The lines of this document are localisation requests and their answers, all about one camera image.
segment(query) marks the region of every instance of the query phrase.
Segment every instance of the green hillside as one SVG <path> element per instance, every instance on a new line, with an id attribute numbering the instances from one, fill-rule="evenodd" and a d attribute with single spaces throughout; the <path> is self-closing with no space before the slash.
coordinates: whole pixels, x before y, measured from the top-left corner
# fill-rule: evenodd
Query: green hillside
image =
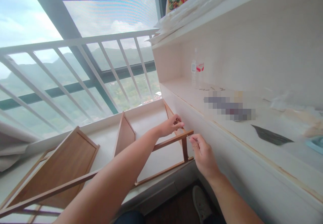
<path id="1" fill-rule="evenodd" d="M 105 49 L 114 68 L 125 66 L 125 62 L 120 50 L 116 49 Z M 144 61 L 153 60 L 153 55 L 150 47 L 143 48 L 141 50 Z M 129 60 L 130 64 L 141 63 L 138 52 L 136 49 L 127 49 L 125 50 L 126 56 Z M 94 58 L 97 63 L 101 67 L 102 70 L 109 70 L 110 67 L 108 63 L 105 61 L 103 53 L 100 49 L 96 49 L 92 52 Z M 73 69 L 77 72 L 77 74 L 81 77 L 82 80 L 88 80 L 88 76 L 84 72 L 83 68 L 76 60 L 72 53 L 64 54 L 66 59 L 69 61 Z M 49 71 L 58 79 L 60 83 L 63 85 L 71 84 L 77 82 L 65 64 L 58 58 L 53 63 L 44 63 L 44 65 L 49 69 Z M 20 64 L 19 67 L 22 71 L 24 71 L 29 78 L 38 86 L 40 86 L 43 90 L 56 88 L 57 85 L 45 74 L 45 72 L 37 65 L 37 64 Z M 153 94 L 160 91 L 158 77 L 156 71 L 149 72 L 148 78 L 151 84 Z M 141 103 L 147 102 L 151 100 L 151 95 L 147 86 L 146 77 L 144 74 L 135 76 L 136 83 L 138 85 L 139 91 L 143 97 L 143 101 L 140 100 L 138 93 L 135 89 L 135 85 L 132 81 L 132 78 L 121 79 L 121 84 L 124 87 L 126 94 L 131 102 L 132 107 L 136 107 Z M 29 89 L 19 78 L 17 78 L 13 73 L 11 73 L 7 78 L 0 79 L 0 83 L 5 86 L 8 90 L 13 92 L 17 96 L 25 95 L 33 93 L 31 89 Z M 126 101 L 123 92 L 121 91 L 120 86 L 116 82 L 111 82 L 105 84 L 108 90 L 111 93 L 111 96 L 119 110 L 127 110 L 131 106 Z M 98 93 L 96 88 L 90 89 L 91 93 L 94 95 L 99 104 L 103 107 L 106 112 L 110 112 L 110 109 L 104 102 L 101 95 Z M 103 118 L 104 116 L 99 111 L 97 106 L 93 103 L 88 94 L 83 90 L 79 92 L 75 92 L 71 94 L 74 99 L 81 105 L 81 107 L 93 118 L 94 120 L 98 120 Z M 9 98 L 3 92 L 0 92 L 0 100 L 4 100 Z M 78 125 L 85 125 L 89 123 L 89 120 L 84 116 L 84 114 L 73 104 L 73 102 L 66 96 L 60 96 L 53 99 L 57 105 L 63 109 L 65 114 L 67 114 L 71 119 L 77 122 Z M 41 116 L 50 121 L 57 128 L 62 131 L 67 131 L 71 129 L 71 126 L 53 109 L 51 109 L 45 102 L 37 102 L 30 104 L 30 106 L 37 111 Z M 23 125 L 32 129 L 34 132 L 38 132 L 44 137 L 50 137 L 55 135 L 52 132 L 52 129 L 45 125 L 38 118 L 33 116 L 29 111 L 24 109 L 23 107 L 14 108 L 11 110 L 7 110 L 6 113 L 14 117 L 16 120 L 21 122 Z M 7 119 L 0 117 L 0 120 L 8 122 Z"/>

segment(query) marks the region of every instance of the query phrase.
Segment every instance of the white curtain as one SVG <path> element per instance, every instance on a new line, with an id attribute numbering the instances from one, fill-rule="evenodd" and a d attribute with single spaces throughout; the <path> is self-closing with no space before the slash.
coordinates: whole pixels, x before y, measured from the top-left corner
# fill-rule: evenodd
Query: white curtain
<path id="1" fill-rule="evenodd" d="M 0 121 L 0 172 L 19 160 L 29 143 L 38 140 L 28 132 Z"/>

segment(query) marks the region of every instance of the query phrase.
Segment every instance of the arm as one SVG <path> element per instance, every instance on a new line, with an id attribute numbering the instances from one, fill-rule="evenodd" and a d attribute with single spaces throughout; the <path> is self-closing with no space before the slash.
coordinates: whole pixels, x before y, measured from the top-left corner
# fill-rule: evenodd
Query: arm
<path id="1" fill-rule="evenodd" d="M 133 187 L 157 140 L 184 126 L 178 115 L 150 129 L 120 152 L 74 198 L 54 223 L 109 223 Z"/>
<path id="2" fill-rule="evenodd" d="M 263 223 L 220 172 L 212 148 L 200 134 L 190 137 L 199 171 L 212 187 L 227 224 Z"/>

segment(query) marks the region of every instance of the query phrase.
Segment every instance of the sky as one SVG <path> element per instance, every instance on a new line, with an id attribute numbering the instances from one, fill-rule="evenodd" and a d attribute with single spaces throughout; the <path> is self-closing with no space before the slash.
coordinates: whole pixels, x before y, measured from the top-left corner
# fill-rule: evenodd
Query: sky
<path id="1" fill-rule="evenodd" d="M 152 29 L 158 21 L 155 0 L 66 1 L 64 2 L 82 37 Z M 0 47 L 61 40 L 37 0 L 0 0 Z M 150 46 L 138 38 L 140 47 Z M 136 48 L 134 40 L 122 41 L 124 49 Z M 114 42 L 105 47 L 118 48 Z M 90 50 L 97 45 L 90 45 Z M 38 53 L 43 62 L 54 62 L 56 53 Z M 28 55 L 15 55 L 18 64 L 35 63 Z M 0 79 L 10 71 L 0 63 Z"/>

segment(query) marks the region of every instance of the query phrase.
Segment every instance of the dark leaf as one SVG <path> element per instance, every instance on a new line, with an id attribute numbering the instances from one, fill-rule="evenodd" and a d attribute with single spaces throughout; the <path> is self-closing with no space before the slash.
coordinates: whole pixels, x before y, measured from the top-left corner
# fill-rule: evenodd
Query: dark leaf
<path id="1" fill-rule="evenodd" d="M 281 145 L 288 143 L 288 142 L 293 142 L 292 140 L 290 140 L 284 136 L 281 136 L 279 134 L 276 134 L 274 132 L 271 132 L 269 130 L 261 128 L 259 126 L 254 126 L 254 125 L 252 125 L 252 126 L 256 129 L 256 132 L 261 139 L 263 139 L 267 142 L 270 142 L 272 144 L 275 144 L 277 146 L 281 146 Z"/>

